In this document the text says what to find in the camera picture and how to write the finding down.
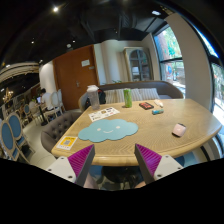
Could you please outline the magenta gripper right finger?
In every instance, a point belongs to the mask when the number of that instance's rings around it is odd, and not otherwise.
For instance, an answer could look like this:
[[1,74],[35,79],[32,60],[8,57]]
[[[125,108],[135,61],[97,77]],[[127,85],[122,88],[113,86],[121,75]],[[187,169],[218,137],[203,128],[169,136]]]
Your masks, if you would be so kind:
[[170,155],[160,155],[140,144],[135,145],[134,154],[146,184],[164,178],[183,168]]

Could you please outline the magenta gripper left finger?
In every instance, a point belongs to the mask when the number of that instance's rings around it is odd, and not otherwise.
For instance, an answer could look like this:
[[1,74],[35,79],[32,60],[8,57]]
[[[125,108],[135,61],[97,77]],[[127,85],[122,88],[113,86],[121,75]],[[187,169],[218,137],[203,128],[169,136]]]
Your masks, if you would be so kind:
[[81,187],[95,187],[96,182],[89,174],[94,156],[95,147],[90,145],[69,157],[59,157],[47,171]]

